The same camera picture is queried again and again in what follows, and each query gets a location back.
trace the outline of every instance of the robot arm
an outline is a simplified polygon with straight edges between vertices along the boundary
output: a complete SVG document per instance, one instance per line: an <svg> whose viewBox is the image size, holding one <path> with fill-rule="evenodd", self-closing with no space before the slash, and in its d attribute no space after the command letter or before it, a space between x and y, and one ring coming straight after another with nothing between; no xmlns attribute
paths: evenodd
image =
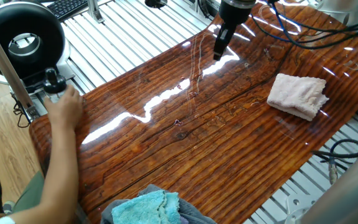
<svg viewBox="0 0 358 224"><path fill-rule="evenodd" d="M219 8L219 15L223 25L216 37L214 46L214 59L220 60L224 50L229 44L236 27L245 22L255 5L256 0L223 0Z"/></svg>

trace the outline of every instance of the gray cylinder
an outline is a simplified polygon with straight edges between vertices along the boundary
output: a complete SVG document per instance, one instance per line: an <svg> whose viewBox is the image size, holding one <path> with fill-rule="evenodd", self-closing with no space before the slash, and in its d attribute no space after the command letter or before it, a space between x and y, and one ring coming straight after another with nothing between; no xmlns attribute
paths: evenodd
<svg viewBox="0 0 358 224"><path fill-rule="evenodd" d="M358 224L358 161L305 213L301 224Z"/></svg>

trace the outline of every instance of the wood grain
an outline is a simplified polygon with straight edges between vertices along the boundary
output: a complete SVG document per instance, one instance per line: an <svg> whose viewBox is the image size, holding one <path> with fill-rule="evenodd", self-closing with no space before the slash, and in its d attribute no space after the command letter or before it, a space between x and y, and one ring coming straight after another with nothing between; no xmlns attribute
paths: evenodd
<svg viewBox="0 0 358 224"><path fill-rule="evenodd" d="M255 16L278 26L269 9L259 14L259 7ZM341 26L310 7L287 6L286 12L308 25ZM76 130L79 201L92 223L113 200L135 197L149 184L179 192L218 223L242 223L358 109L358 38L303 50L267 37L248 20L252 32L239 26L215 62L213 34L221 23L215 18L187 40L190 45L179 44L85 95ZM312 122L266 104L278 73L327 81L330 100ZM46 172L46 116L31 124L30 135Z"/></svg>
<svg viewBox="0 0 358 224"><path fill-rule="evenodd" d="M9 87L0 84L0 180L4 202L15 202L40 170L28 128L17 127L18 117L12 112L14 105Z"/></svg>

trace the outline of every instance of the folded cloth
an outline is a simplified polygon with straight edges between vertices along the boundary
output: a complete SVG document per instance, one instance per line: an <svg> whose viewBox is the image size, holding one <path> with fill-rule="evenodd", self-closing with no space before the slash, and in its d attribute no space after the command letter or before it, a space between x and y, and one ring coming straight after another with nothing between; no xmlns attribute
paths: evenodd
<svg viewBox="0 0 358 224"><path fill-rule="evenodd" d="M164 206L167 198L163 190L158 190L147 195L134 198L124 202L111 210L112 219L115 224L169 224Z"/></svg>
<svg viewBox="0 0 358 224"><path fill-rule="evenodd" d="M156 192L161 190L161 188L150 184L149 186L147 186L146 189L142 190L139 192L138 197L142 196L142 195L147 195L151 192ZM112 217L112 209L119 206L120 204L124 203L124 202L128 202L129 200L115 200L113 201L111 204L109 204L104 211L102 212L102 219L101 219L101 224L118 224L115 223L116 220L114 220L113 222L113 217ZM179 214L182 218L184 218L188 224L216 224L216 222L214 222L214 220L212 220L209 217L205 217L201 214L201 212L199 212L197 210L197 208L195 208L192 204L188 203L187 201L179 198Z"/></svg>
<svg viewBox="0 0 358 224"><path fill-rule="evenodd" d="M326 81L320 78L278 74L267 104L281 111L311 121L325 102L322 94Z"/></svg>

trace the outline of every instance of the blue towel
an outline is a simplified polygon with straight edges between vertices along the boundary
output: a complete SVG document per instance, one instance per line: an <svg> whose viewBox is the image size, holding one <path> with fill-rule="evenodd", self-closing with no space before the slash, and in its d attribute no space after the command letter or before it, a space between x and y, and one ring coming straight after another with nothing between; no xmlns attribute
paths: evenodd
<svg viewBox="0 0 358 224"><path fill-rule="evenodd" d="M111 211L114 224L180 224L178 193L151 192Z"/></svg>
<svg viewBox="0 0 358 224"><path fill-rule="evenodd" d="M165 214L171 224L181 224L179 215L179 197L178 193L166 193L167 205L165 206Z"/></svg>

